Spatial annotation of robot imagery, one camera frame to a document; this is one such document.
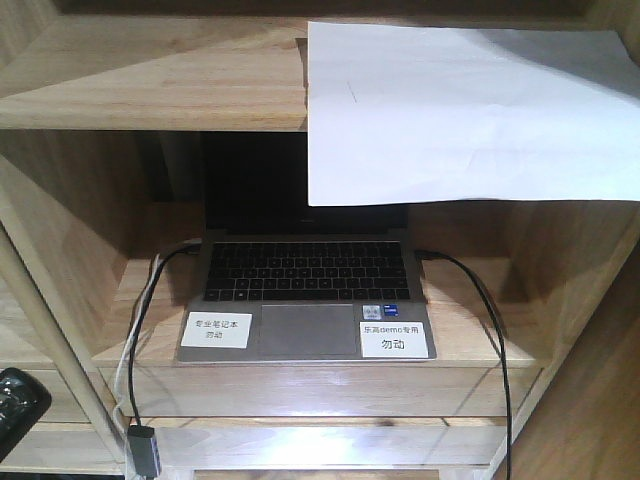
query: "laptop keyboard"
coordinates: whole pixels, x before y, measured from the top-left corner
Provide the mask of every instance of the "laptop keyboard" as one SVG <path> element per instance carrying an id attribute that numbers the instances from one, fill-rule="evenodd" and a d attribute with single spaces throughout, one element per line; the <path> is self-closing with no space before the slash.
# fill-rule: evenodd
<path id="1" fill-rule="evenodd" d="M 214 243 L 204 300 L 409 299 L 399 242 Z"/>

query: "touchpad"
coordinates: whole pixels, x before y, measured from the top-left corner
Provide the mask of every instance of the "touchpad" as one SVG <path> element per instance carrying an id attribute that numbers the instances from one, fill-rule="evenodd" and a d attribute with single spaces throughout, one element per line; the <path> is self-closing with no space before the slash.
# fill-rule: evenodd
<path id="1" fill-rule="evenodd" d="M 264 305 L 260 353 L 350 355 L 356 353 L 351 305 Z"/>

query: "white cable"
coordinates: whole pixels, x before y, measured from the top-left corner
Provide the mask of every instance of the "white cable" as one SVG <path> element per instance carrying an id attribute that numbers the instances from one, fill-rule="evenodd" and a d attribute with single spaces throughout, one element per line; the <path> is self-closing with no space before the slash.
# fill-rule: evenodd
<path id="1" fill-rule="evenodd" d="M 118 362 L 118 367 L 116 368 L 116 373 L 113 380 L 113 392 L 116 400 L 116 405 L 113 407 L 111 412 L 111 418 L 113 419 L 113 423 L 116 425 L 120 435 L 123 440 L 126 442 L 127 433 L 124 428 L 120 425 L 118 412 L 120 411 L 120 407 L 122 407 L 124 403 L 124 393 L 120 390 L 120 385 L 122 383 L 122 372 L 124 371 L 124 364 L 129 354 L 129 350 L 131 350 L 131 345 L 133 344 L 133 336 L 134 332 L 141 321 L 142 316 L 142 305 L 144 303 L 145 298 L 149 294 L 149 290 L 151 289 L 151 283 L 153 282 L 153 278 L 155 277 L 158 267 L 160 265 L 160 254 L 156 254 L 153 261 L 151 262 L 151 269 L 149 272 L 149 278 L 147 279 L 147 283 L 142 289 L 140 296 L 138 297 L 138 301 L 136 303 L 135 311 L 134 311 L 134 321 L 131 325 L 131 331 L 129 332 L 129 336 L 127 337 L 127 341 L 124 344 L 122 349 L 122 355 L 120 356 L 120 361 Z"/>

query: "drawer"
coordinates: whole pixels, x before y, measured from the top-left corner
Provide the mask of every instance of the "drawer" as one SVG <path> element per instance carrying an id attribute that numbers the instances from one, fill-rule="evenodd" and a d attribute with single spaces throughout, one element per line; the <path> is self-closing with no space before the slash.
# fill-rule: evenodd
<path id="1" fill-rule="evenodd" d="M 424 365 L 136 367 L 135 392 L 146 417 L 505 415 L 500 369 Z M 514 407 L 538 372 L 510 370 Z"/>
<path id="2" fill-rule="evenodd" d="M 153 419 L 149 424 L 156 428 L 163 465 L 196 470 L 484 466 L 505 435 L 503 419 L 455 426 L 437 418 L 349 420 L 305 425 Z"/>

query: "black object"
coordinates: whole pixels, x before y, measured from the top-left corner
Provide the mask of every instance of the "black object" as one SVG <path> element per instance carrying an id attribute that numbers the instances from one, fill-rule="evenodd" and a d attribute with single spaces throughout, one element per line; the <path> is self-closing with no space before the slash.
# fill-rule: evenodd
<path id="1" fill-rule="evenodd" d="M 214 243 L 204 300 L 406 300 L 400 243 Z"/>
<path id="2" fill-rule="evenodd" d="M 127 438 L 136 473 L 147 478 L 159 476 L 162 467 L 155 430 L 151 427 L 131 425 L 127 430 Z"/>
<path id="3" fill-rule="evenodd" d="M 0 373 L 0 462 L 51 406 L 51 395 L 31 375 L 7 368 Z"/>
<path id="4" fill-rule="evenodd" d="M 208 229 L 386 233 L 407 225 L 407 205 L 310 207 L 306 132 L 204 132 L 202 152 Z"/>

